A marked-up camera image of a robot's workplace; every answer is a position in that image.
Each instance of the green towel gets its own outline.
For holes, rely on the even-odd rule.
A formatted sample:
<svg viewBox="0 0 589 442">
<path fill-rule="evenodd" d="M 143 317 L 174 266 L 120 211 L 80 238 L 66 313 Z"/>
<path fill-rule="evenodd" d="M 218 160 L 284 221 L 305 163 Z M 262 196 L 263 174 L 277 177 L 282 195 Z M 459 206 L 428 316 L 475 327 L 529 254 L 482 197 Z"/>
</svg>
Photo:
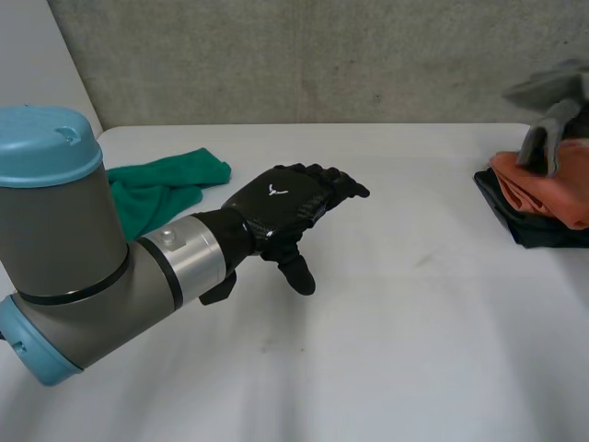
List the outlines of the green towel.
<svg viewBox="0 0 589 442">
<path fill-rule="evenodd" d="M 202 199 L 202 189 L 227 184 L 231 168 L 206 149 L 108 171 L 127 240 L 162 227 Z"/>
</svg>

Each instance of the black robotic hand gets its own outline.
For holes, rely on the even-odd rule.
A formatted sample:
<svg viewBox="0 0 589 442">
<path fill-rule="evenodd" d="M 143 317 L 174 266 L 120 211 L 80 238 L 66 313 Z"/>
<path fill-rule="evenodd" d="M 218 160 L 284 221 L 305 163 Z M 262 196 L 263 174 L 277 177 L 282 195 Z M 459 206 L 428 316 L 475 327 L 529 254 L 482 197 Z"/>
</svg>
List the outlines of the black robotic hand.
<svg viewBox="0 0 589 442">
<path fill-rule="evenodd" d="M 276 166 L 246 185 L 223 205 L 237 211 L 253 237 L 253 253 L 277 262 L 291 287 L 315 292 L 315 280 L 297 247 L 303 232 L 343 200 L 370 192 L 349 175 L 315 164 Z"/>
</svg>

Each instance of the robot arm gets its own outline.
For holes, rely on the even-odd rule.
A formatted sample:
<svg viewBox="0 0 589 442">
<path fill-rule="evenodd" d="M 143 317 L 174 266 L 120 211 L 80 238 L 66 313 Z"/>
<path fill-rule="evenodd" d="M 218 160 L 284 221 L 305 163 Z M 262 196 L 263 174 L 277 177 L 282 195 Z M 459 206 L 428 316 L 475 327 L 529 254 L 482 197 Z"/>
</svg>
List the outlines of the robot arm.
<svg viewBox="0 0 589 442">
<path fill-rule="evenodd" d="M 84 117 L 0 109 L 0 261 L 17 289 L 0 303 L 0 332 L 41 383 L 55 385 L 184 304 L 227 298 L 249 255 L 278 262 L 295 290 L 311 294 L 296 243 L 326 211 L 368 193 L 336 169 L 277 167 L 221 209 L 126 243 Z"/>
</svg>

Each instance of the light blue cap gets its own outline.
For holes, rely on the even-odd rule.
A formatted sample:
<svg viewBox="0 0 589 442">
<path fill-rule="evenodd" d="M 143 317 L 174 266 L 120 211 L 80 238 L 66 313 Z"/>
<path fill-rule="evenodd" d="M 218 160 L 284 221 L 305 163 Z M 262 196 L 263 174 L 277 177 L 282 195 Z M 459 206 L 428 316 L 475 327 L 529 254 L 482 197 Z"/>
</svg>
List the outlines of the light blue cap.
<svg viewBox="0 0 589 442">
<path fill-rule="evenodd" d="M 63 357 L 18 309 L 12 297 L 0 302 L 0 332 L 43 385 L 56 385 L 82 369 Z"/>
<path fill-rule="evenodd" d="M 0 187 L 49 187 L 79 180 L 100 166 L 90 123 L 57 106 L 0 107 Z"/>
</svg>

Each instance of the table surface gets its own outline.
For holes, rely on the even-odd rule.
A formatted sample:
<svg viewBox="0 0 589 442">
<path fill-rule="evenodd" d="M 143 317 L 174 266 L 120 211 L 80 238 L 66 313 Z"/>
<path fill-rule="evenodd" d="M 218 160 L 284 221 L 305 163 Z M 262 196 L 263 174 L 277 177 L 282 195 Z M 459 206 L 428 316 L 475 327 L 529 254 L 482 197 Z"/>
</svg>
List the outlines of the table surface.
<svg viewBox="0 0 589 442">
<path fill-rule="evenodd" d="M 372 195 L 306 232 L 318 283 L 248 258 L 195 302 L 55 388 L 0 345 L 3 442 L 586 441 L 589 252 L 524 250 L 472 175 L 517 124 L 127 127 L 107 168 L 207 147 L 217 208 L 275 164 L 333 165 Z M 4 271 L 0 288 L 12 289 Z"/>
</svg>

